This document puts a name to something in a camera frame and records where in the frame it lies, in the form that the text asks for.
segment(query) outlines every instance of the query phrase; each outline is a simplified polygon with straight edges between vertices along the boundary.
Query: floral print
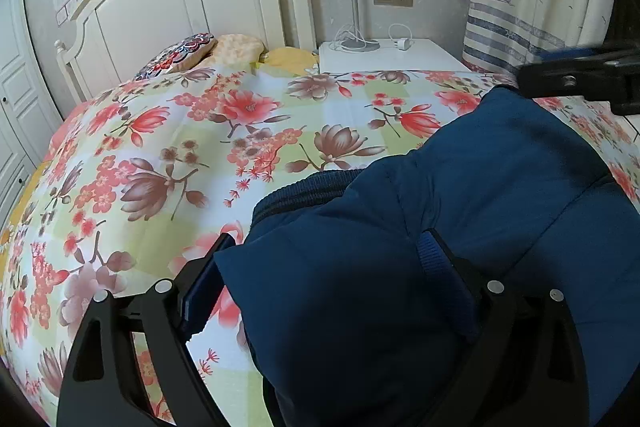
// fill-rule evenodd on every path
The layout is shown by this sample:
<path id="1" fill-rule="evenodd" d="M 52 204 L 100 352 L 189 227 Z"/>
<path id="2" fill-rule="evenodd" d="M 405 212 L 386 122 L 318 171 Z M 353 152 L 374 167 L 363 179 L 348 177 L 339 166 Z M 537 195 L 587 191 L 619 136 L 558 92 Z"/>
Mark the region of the floral print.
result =
<path id="1" fill-rule="evenodd" d="M 89 101 L 56 139 L 22 215 L 0 232 L 0 351 L 43 417 L 54 422 L 67 353 L 97 289 L 143 293 L 206 255 L 220 233 L 242 243 L 255 204 L 273 190 L 418 149 L 511 82 L 468 71 L 267 71 L 221 66 L 132 80 Z M 640 155 L 609 107 L 536 101 L 592 145 L 640 209 Z M 170 420 L 148 347 L 135 345 L 153 411 Z M 255 378 L 227 290 L 190 352 L 208 387 Z M 242 399 L 224 406 L 245 418 Z"/>

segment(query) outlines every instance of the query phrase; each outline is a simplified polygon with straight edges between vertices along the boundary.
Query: blue garment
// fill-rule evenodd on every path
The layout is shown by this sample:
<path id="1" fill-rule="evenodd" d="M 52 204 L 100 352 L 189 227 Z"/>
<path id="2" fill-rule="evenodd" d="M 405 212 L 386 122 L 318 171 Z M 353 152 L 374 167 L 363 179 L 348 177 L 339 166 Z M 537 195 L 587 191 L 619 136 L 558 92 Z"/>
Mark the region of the blue garment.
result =
<path id="1" fill-rule="evenodd" d="M 338 176 L 341 197 L 262 212 L 215 256 L 287 425 L 412 426 L 443 391 L 466 344 L 424 281 L 430 228 L 492 279 L 564 292 L 604 415 L 640 362 L 640 215 L 587 142 L 498 88 L 420 150 Z"/>

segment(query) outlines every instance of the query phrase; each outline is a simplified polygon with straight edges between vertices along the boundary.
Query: nightstand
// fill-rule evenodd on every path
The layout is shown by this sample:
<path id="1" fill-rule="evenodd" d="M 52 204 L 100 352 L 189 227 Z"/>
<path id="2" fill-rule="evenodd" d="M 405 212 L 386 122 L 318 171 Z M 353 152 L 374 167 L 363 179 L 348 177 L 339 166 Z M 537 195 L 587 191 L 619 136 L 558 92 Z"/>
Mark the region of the nightstand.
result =
<path id="1" fill-rule="evenodd" d="M 376 39 L 380 48 L 365 53 L 347 53 L 329 48 L 324 42 L 319 49 L 320 72 L 332 74 L 351 71 L 469 71 L 439 45 L 429 39 L 414 39 L 407 51 L 400 51 L 391 39 Z"/>

